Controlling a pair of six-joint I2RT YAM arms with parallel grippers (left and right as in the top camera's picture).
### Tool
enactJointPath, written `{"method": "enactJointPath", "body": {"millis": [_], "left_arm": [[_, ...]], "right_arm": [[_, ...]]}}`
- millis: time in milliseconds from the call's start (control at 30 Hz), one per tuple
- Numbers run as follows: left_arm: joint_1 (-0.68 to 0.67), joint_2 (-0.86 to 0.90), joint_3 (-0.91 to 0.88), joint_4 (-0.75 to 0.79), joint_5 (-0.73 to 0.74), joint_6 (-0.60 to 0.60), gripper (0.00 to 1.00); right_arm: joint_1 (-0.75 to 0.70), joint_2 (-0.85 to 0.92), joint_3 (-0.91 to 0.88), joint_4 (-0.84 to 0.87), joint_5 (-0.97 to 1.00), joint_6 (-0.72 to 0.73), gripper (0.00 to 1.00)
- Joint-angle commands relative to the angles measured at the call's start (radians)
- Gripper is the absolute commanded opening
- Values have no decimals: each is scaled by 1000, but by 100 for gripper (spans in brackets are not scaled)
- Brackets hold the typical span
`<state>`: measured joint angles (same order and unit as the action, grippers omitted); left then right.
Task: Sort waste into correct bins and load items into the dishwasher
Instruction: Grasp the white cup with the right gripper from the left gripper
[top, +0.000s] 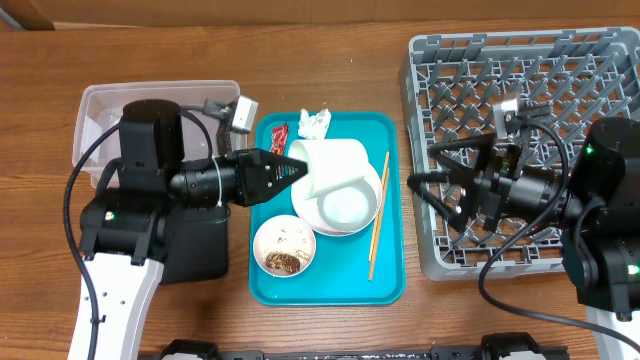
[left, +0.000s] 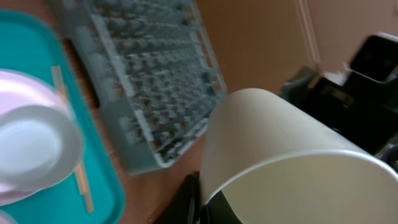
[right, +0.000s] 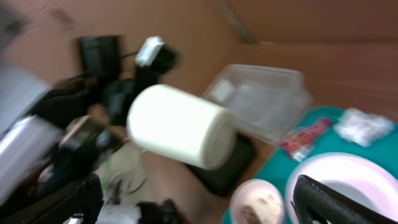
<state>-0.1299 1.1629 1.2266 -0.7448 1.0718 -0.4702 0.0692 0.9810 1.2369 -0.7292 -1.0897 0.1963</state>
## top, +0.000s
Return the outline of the red snack wrapper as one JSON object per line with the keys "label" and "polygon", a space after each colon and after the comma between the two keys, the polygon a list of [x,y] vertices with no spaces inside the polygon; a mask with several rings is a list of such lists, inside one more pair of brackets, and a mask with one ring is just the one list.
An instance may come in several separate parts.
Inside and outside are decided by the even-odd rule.
{"label": "red snack wrapper", "polygon": [[285,153],[288,134],[289,125],[287,123],[278,125],[272,129],[270,147],[272,153],[277,155],[283,155]]}

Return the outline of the large pink plate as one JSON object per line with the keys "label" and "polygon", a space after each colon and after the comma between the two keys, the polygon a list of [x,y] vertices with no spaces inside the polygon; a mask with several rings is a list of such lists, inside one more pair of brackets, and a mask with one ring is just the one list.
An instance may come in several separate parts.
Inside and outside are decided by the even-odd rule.
{"label": "large pink plate", "polygon": [[[369,164],[368,168],[366,169],[366,173],[363,178],[369,178],[371,180],[377,178],[379,181],[381,180],[378,172],[371,164]],[[314,231],[327,236],[347,236],[356,233],[339,232],[331,228],[320,217],[318,210],[318,199],[319,197],[304,200],[297,189],[293,185],[291,186],[291,200],[294,211],[296,212],[297,216],[305,221]]]}

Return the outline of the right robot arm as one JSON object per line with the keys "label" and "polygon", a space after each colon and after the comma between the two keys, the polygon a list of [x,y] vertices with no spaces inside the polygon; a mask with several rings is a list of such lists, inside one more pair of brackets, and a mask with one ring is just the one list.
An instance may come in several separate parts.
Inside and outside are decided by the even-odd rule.
{"label": "right robot arm", "polygon": [[[527,130],[548,135],[559,150],[560,172],[518,164],[523,152],[493,146],[499,137]],[[639,124],[619,117],[590,127],[574,164],[560,136],[541,120],[521,116],[485,134],[430,147],[442,170],[413,173],[409,188],[456,231],[482,214],[495,231],[503,218],[519,218],[518,230],[482,267],[481,296],[522,317],[590,330],[603,359],[639,356]],[[508,305],[489,294],[494,262],[523,237],[548,227],[563,230],[563,266],[587,311],[584,321]]]}

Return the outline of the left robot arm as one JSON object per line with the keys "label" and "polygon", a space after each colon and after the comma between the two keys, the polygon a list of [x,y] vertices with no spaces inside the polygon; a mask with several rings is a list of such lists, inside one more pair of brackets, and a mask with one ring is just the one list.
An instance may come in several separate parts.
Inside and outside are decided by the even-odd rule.
{"label": "left robot arm", "polygon": [[65,230],[82,276],[70,358],[136,358],[159,285],[227,273],[231,206],[267,202],[306,175],[303,161],[232,146],[256,110],[244,96],[125,105],[111,129],[120,156],[105,166],[79,226]]}

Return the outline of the grey bowl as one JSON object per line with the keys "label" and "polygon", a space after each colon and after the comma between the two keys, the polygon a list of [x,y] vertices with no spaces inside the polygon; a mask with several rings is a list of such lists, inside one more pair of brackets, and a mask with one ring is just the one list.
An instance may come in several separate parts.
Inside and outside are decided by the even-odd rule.
{"label": "grey bowl", "polygon": [[379,204],[381,182],[360,179],[318,199],[320,217],[339,232],[354,233],[369,225]]}

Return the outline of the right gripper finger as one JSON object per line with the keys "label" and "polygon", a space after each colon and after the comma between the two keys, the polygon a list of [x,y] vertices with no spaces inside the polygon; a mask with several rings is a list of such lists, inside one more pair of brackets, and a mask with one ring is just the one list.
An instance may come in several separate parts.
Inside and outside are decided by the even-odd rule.
{"label": "right gripper finger", "polygon": [[[485,171],[493,153],[495,141],[496,135],[491,133],[449,142],[439,142],[429,147],[428,155],[449,170],[460,172],[469,172],[472,169],[474,171]],[[445,155],[446,151],[458,151],[464,148],[475,148],[478,151],[476,162],[472,169]]]}
{"label": "right gripper finger", "polygon": [[[455,206],[447,203],[441,193],[435,194],[431,190],[437,184],[448,184],[449,187],[459,190]],[[475,194],[472,189],[465,188],[470,182],[463,180],[461,175],[455,175],[453,172],[413,173],[408,177],[407,185],[457,232],[463,232],[469,220],[475,218]]]}

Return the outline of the white cup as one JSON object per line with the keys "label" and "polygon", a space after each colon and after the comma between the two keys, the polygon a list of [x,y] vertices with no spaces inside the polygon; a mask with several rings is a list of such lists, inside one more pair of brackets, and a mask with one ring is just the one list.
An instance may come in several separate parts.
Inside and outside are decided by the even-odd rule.
{"label": "white cup", "polygon": [[307,174],[293,184],[304,200],[362,179],[369,166],[364,145],[355,139],[295,140],[287,156],[307,165]]}

